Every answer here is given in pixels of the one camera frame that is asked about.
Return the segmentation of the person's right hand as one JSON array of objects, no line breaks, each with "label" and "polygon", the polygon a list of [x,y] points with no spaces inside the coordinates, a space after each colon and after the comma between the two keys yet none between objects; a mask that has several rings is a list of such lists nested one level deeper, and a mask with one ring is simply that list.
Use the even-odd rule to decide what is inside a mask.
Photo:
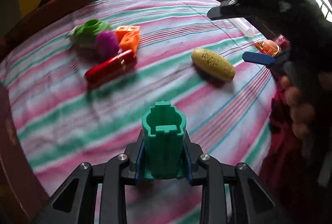
[{"label": "person's right hand", "polygon": [[[323,89],[331,94],[331,73],[322,73],[319,80]],[[292,119],[292,130],[297,138],[305,139],[313,132],[310,124],[316,116],[316,109],[304,98],[304,93],[294,86],[289,77],[284,75],[280,78],[280,85],[285,90],[285,102],[290,107],[290,117]],[[327,100],[323,112],[331,118],[331,98]],[[331,134],[331,119],[328,119],[329,134]]]}]

